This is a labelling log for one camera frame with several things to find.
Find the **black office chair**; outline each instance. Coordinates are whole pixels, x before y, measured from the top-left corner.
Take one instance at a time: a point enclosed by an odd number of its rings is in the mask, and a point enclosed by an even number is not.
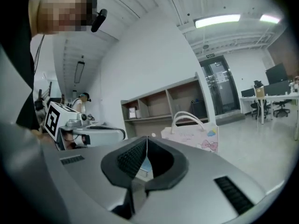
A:
[[[261,106],[258,107],[258,104],[257,104],[256,101],[254,101],[254,103],[251,104],[250,106],[251,106],[251,108],[254,109],[253,112],[252,112],[252,114],[251,114],[251,116],[253,117],[253,115],[256,114],[256,119],[257,119],[258,116],[260,117],[261,114],[262,114],[262,112],[261,112]],[[267,100],[265,100],[265,101],[264,101],[264,104],[263,104],[263,110],[264,110],[263,114],[264,114],[264,118],[266,118],[267,115],[269,114],[269,109],[270,109],[270,105],[267,105]]]
[[[284,101],[274,102],[275,105],[278,105],[278,106],[281,107],[279,110],[275,110],[275,111],[274,111],[274,116],[277,118],[278,115],[279,115],[280,113],[283,113],[283,114],[286,115],[286,117],[288,117],[288,115],[289,115],[289,113],[291,112],[291,110],[289,110],[289,109],[284,109],[284,107],[285,107],[285,104],[286,104],[286,103],[289,103],[289,102],[291,102],[291,101],[292,101],[291,99],[286,99],[286,100],[284,100]]]

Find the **shelf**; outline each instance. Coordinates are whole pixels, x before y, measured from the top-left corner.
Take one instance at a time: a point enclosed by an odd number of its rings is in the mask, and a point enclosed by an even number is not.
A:
[[[166,91],[152,94],[138,101],[142,119],[171,114]]]
[[[166,115],[159,115],[159,116],[153,116],[153,117],[141,118],[141,119],[126,119],[125,122],[138,122],[138,121],[150,122],[150,121],[156,121],[157,119],[172,119],[172,116],[171,114],[166,114]]]
[[[177,83],[174,83],[174,84],[171,84],[171,85],[168,85],[166,87],[160,88],[160,89],[155,90],[155,91],[151,91],[149,93],[146,93],[144,95],[135,97],[135,98],[130,99],[130,100],[122,100],[121,104],[122,105],[126,105],[128,103],[131,103],[132,101],[135,101],[135,100],[138,100],[138,99],[143,99],[143,98],[146,98],[147,96],[151,96],[153,94],[157,94],[157,93],[163,92],[163,91],[165,91],[167,89],[171,89],[171,88],[174,88],[174,87],[177,87],[177,86],[180,86],[180,85],[184,85],[184,84],[187,84],[187,83],[191,83],[191,82],[194,82],[194,81],[198,82],[197,76],[189,78],[189,79],[186,79],[186,80],[183,80],[183,81],[180,81],[180,82],[177,82]]]
[[[199,118],[200,121],[207,121],[208,118]],[[188,124],[188,123],[195,123],[195,121],[191,120],[191,119],[186,119],[185,121],[179,121],[177,122],[177,125],[180,125],[180,124]]]
[[[178,111],[194,113],[192,101],[198,99],[202,102],[204,100],[198,81],[173,87],[168,89],[166,92],[173,115],[175,115]],[[197,115],[206,116],[204,112]]]

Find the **cable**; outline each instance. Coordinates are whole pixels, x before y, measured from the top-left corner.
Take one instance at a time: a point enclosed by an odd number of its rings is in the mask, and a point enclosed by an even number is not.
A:
[[[39,44],[39,46],[37,48],[37,51],[36,51],[36,56],[35,56],[35,59],[34,59],[34,75],[36,74],[38,60],[39,60],[39,54],[40,54],[40,51],[41,51],[41,47],[42,47],[44,37],[45,37],[45,35],[43,35],[43,37],[41,39],[41,43]]]
[[[258,99],[256,99],[256,101],[257,101],[257,123],[256,123],[256,126],[257,126],[257,129],[258,129],[258,116],[259,116],[259,113],[260,113],[260,105],[259,105]]]
[[[74,141],[76,138],[74,138],[73,140],[66,140],[66,139],[64,139],[65,141],[69,141],[69,142],[72,142],[72,141]]]

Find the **fluorescent light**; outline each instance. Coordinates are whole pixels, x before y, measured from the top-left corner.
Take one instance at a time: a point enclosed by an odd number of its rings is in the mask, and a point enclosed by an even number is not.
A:
[[[273,22],[273,23],[279,23],[280,19],[276,17],[271,17],[268,15],[263,15],[260,19],[260,21],[268,21],[268,22]]]
[[[80,83],[84,65],[85,65],[85,62],[78,62],[77,68],[76,68],[76,73],[75,73],[74,83]]]
[[[218,23],[239,21],[240,17],[241,17],[240,14],[234,14],[234,15],[223,15],[223,16],[204,18],[204,19],[201,19],[201,20],[197,20],[195,22],[195,27],[196,28],[202,28],[202,27],[205,27],[205,26],[218,24]]]

